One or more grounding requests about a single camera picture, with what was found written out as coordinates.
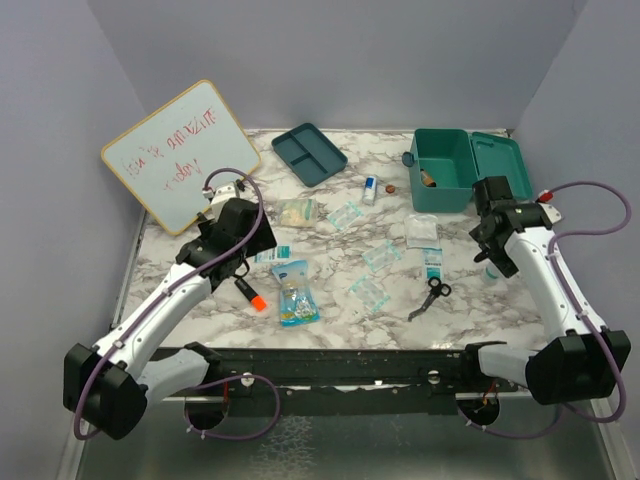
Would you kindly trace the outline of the blue cotton swab bag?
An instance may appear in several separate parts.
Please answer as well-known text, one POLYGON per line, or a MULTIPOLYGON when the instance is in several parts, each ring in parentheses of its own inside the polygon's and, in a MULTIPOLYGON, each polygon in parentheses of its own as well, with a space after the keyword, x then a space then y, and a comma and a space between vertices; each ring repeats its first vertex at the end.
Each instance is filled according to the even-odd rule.
POLYGON ((276 265, 272 273, 279 284, 279 318, 284 327, 318 321, 319 310, 308 279, 308 262, 296 260, 276 265))

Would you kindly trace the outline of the brown bottle orange cap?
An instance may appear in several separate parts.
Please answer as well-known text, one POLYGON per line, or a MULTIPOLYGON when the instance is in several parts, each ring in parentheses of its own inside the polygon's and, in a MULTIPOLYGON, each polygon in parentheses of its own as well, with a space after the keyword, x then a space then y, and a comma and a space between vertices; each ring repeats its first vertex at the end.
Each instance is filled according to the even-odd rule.
POLYGON ((420 178, 421 178, 421 182, 425 187, 428 188, 434 188, 437 186, 436 181, 434 180, 434 178, 427 173, 425 170, 421 170, 420 171, 420 178))

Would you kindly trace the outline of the yellowish gauze roll bag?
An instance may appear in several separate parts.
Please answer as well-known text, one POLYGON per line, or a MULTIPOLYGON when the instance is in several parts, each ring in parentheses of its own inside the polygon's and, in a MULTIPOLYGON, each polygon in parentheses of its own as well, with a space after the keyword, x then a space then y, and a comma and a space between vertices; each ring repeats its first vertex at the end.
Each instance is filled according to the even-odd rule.
POLYGON ((311 228, 317 223, 318 204, 310 198, 281 200, 276 206, 276 217, 280 226, 311 228))

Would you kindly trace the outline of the clear white gauze pad pack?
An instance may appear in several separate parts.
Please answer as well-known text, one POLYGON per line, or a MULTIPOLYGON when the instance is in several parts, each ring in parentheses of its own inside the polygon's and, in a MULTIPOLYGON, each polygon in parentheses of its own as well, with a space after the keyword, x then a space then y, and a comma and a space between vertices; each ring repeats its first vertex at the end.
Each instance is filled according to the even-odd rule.
POLYGON ((439 247, 438 218, 431 214, 411 214, 404 219, 408 249, 439 247))

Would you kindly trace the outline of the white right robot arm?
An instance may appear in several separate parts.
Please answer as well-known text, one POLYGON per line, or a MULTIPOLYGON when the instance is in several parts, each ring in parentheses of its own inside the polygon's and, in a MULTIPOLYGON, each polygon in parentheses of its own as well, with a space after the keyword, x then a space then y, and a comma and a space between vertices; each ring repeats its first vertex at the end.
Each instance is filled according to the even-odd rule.
POLYGON ((527 388, 542 405, 606 398, 620 388, 631 351, 625 332, 610 329, 580 290, 560 249, 548 207, 551 196, 519 201, 506 177, 487 177, 472 187, 479 224, 471 231, 480 252, 506 278, 519 275, 544 324, 539 351, 506 343, 472 344, 459 367, 461 383, 481 391, 495 377, 527 388))

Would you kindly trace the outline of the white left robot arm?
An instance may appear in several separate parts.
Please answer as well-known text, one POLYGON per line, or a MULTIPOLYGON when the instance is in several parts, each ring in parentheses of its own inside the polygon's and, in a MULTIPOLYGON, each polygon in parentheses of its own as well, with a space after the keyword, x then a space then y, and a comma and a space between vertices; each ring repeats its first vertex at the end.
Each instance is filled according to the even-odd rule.
POLYGON ((122 439, 149 406, 181 390, 206 395, 226 383, 218 354, 198 342, 160 361, 153 355, 191 310, 276 240, 261 201, 231 198, 198 228, 131 316, 93 345, 76 344, 66 354, 63 405, 74 415, 77 439, 98 433, 122 439))

